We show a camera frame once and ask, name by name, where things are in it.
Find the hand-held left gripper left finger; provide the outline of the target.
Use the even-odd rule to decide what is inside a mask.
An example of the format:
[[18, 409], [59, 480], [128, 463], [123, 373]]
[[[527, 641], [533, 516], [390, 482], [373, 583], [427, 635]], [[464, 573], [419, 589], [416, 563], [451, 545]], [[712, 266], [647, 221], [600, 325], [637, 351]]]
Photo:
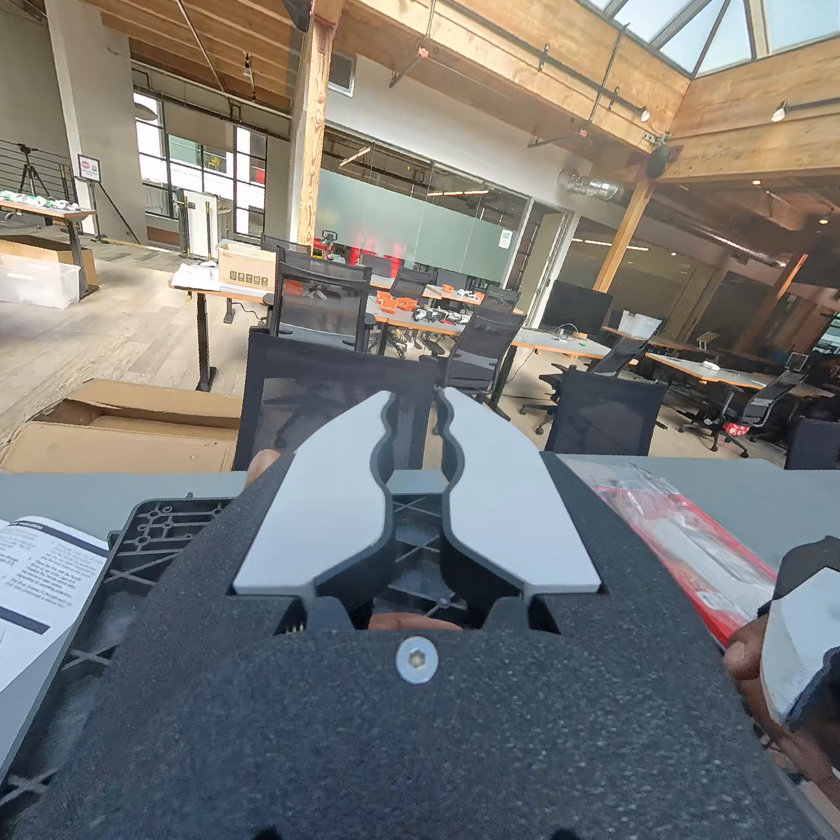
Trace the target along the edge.
[[337, 599], [348, 613], [396, 572], [396, 394], [379, 391], [299, 446], [233, 579], [233, 593]]

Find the black ribbed plastic seat panel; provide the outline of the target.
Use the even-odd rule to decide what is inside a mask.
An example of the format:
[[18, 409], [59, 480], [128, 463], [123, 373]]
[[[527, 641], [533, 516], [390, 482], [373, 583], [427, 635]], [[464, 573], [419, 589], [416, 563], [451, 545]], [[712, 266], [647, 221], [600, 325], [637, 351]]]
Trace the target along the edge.
[[[37, 666], [29, 722], [18, 745], [5, 750], [2, 838], [36, 808], [67, 763], [96, 704], [112, 657], [164, 572], [233, 498], [244, 475], [127, 476], [34, 474], [2, 478], [2, 519], [46, 491], [44, 516], [105, 538], [108, 564], [68, 640]], [[397, 470], [389, 480], [394, 508], [397, 578], [374, 601], [374, 613], [410, 612], [466, 624], [466, 604], [439, 572], [440, 470]]]

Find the grey desk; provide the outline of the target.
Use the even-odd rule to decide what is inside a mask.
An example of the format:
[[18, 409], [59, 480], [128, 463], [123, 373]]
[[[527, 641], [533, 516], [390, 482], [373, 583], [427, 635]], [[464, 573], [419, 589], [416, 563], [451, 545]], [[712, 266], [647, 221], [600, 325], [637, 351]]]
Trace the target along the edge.
[[[838, 535], [838, 471], [784, 470], [769, 461], [714, 458], [571, 456], [568, 465], [593, 467], [600, 480], [633, 477], [635, 471], [669, 483], [765, 563], [807, 538]], [[10, 474], [2, 473], [1, 517], [41, 515], [105, 538], [142, 501], [235, 497], [245, 473], [221, 474]]]

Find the wooden top office desk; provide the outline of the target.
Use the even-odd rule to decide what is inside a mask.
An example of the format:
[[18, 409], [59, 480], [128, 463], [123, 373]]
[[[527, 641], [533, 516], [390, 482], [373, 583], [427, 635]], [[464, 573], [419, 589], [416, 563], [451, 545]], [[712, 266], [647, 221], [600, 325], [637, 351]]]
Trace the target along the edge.
[[601, 360], [611, 349], [592, 339], [562, 338], [553, 332], [522, 328], [511, 342], [512, 348], [563, 354], [572, 359]]
[[[652, 362], [687, 375], [688, 377], [697, 380], [699, 383], [723, 383], [726, 385], [741, 387], [742, 389], [745, 388], [758, 391], [768, 386], [774, 380], [773, 377], [766, 374], [750, 374], [722, 368], [713, 370], [699, 362], [681, 360], [679, 358], [659, 353], [646, 352], [645, 356]], [[816, 387], [804, 382], [795, 383], [791, 394], [799, 398], [829, 398], [837, 395], [824, 388]]]

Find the wooden top standing desk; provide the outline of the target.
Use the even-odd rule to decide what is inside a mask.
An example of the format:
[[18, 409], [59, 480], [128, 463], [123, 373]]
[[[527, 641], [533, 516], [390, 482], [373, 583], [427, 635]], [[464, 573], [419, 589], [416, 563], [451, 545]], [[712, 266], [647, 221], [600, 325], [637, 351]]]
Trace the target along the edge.
[[41, 216], [45, 221], [60, 222], [66, 227], [69, 240], [72, 263], [78, 267], [78, 291], [79, 299], [85, 298], [92, 291], [98, 289], [95, 284], [88, 283], [88, 273], [82, 256], [81, 239], [78, 224], [86, 218], [95, 217], [97, 211], [89, 208], [82, 208], [79, 205], [58, 199], [46, 198], [43, 196], [26, 196], [23, 194], [15, 197], [16, 194], [2, 192], [1, 209], [13, 214], [28, 214]]
[[[374, 283], [373, 289], [375, 292], [384, 290], [380, 283]], [[183, 290], [194, 296], [196, 300], [196, 328], [197, 328], [197, 357], [199, 379], [196, 389], [201, 392], [209, 392], [214, 383], [216, 375], [216, 368], [211, 365], [209, 358], [209, 331], [208, 331], [208, 317], [207, 317], [207, 299], [209, 297], [223, 298], [230, 305], [236, 302], [250, 302], [261, 304], [266, 296], [255, 293], [247, 293], [241, 290], [236, 291], [230, 288], [221, 288], [219, 292], [213, 291], [199, 291], [199, 290]], [[370, 296], [367, 305], [367, 315], [365, 317], [365, 327], [371, 329], [371, 325], [378, 325], [382, 327], [381, 341], [385, 341], [385, 328], [396, 328], [403, 330], [417, 330], [420, 333], [436, 334], [439, 336], [455, 337], [459, 335], [464, 326], [464, 322], [455, 323], [447, 313], [444, 314], [443, 320], [430, 322], [428, 320], [415, 321], [413, 319], [413, 312], [397, 312], [394, 314], [383, 313], [376, 305], [375, 296]]]

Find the person's left hand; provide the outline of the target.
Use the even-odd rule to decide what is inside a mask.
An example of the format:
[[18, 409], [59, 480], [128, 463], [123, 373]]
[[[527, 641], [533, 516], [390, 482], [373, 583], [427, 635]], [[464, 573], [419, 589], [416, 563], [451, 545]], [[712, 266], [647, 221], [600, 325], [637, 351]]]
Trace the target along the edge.
[[[259, 451], [246, 470], [245, 488], [255, 483], [278, 460], [280, 452], [272, 448]], [[399, 631], [399, 632], [459, 632], [457, 624], [410, 612], [380, 612], [374, 613], [373, 607], [365, 607], [358, 619], [354, 619], [357, 628], [370, 631]]]

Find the red and clear hardware packet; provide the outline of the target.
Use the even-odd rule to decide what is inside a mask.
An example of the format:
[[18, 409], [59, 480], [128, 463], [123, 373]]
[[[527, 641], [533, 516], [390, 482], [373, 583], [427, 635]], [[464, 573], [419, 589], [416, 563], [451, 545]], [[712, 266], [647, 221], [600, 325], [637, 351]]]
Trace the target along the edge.
[[561, 459], [653, 551], [722, 648], [770, 600], [776, 572], [666, 478], [612, 456]]

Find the flat cardboard box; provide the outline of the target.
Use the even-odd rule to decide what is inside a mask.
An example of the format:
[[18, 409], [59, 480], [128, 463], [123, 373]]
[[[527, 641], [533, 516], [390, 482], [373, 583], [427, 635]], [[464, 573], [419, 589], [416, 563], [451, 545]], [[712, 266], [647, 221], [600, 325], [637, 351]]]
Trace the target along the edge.
[[243, 399], [91, 380], [2, 442], [5, 474], [199, 475], [234, 468]]

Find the black monitor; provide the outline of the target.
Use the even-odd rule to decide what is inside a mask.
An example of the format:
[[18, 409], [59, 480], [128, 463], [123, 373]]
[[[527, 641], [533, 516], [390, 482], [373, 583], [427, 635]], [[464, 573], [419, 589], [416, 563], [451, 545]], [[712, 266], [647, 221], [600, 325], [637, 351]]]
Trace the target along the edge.
[[613, 296], [556, 280], [539, 324], [541, 330], [571, 330], [587, 335], [601, 331], [612, 309]]

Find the clear plastic storage box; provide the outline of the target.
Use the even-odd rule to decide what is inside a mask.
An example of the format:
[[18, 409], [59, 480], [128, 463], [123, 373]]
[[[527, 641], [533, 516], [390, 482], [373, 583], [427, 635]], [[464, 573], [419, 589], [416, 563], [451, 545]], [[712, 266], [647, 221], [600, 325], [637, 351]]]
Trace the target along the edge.
[[641, 313], [623, 310], [615, 330], [623, 336], [638, 340], [649, 340], [660, 330], [665, 321]]

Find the white plastic bag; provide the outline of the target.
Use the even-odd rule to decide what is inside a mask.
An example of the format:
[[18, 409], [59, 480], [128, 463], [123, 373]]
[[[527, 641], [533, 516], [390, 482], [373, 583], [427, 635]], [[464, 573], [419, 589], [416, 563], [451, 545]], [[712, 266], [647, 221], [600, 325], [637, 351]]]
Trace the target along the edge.
[[200, 264], [182, 263], [170, 280], [170, 287], [185, 290], [221, 291], [218, 267], [212, 260]]

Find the plain cardboard box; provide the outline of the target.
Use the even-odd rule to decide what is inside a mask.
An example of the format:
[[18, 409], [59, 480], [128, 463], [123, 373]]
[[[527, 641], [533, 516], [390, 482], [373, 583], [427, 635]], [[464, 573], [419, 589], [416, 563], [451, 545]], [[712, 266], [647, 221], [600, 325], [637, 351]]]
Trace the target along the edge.
[[[32, 235], [2, 236], [1, 253], [8, 256], [36, 259], [63, 265], [75, 265], [77, 263], [69, 243]], [[98, 278], [93, 252], [89, 248], [81, 248], [80, 253], [82, 265], [86, 273], [87, 284], [96, 287], [98, 285]]]

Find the white translucent plastic bin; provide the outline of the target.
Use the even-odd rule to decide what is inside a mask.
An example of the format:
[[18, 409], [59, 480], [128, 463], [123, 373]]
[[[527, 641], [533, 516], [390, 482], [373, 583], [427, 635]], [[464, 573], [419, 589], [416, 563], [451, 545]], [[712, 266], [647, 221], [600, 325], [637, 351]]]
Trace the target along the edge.
[[1, 302], [64, 310], [78, 296], [77, 266], [1, 255]]

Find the sign on black stand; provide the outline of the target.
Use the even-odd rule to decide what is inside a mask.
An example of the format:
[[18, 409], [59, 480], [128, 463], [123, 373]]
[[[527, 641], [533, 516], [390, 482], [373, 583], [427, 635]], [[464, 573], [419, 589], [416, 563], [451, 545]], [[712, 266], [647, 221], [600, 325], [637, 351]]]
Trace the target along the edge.
[[100, 186], [102, 183], [100, 161], [88, 155], [78, 153], [77, 164], [78, 175], [87, 187], [87, 202], [89, 207], [94, 211], [93, 223], [96, 230], [94, 239], [99, 243], [104, 243], [106, 238], [103, 235], [102, 222], [98, 210], [98, 191], [103, 192], [103, 187]]

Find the silver air duct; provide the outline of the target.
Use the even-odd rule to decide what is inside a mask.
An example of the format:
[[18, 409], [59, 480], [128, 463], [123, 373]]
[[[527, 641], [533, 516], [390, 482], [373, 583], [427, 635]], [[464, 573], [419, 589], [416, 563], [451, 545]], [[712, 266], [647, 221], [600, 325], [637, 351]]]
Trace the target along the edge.
[[604, 203], [618, 203], [625, 193], [625, 186], [621, 183], [566, 170], [559, 173], [558, 186], [570, 195], [592, 198]]

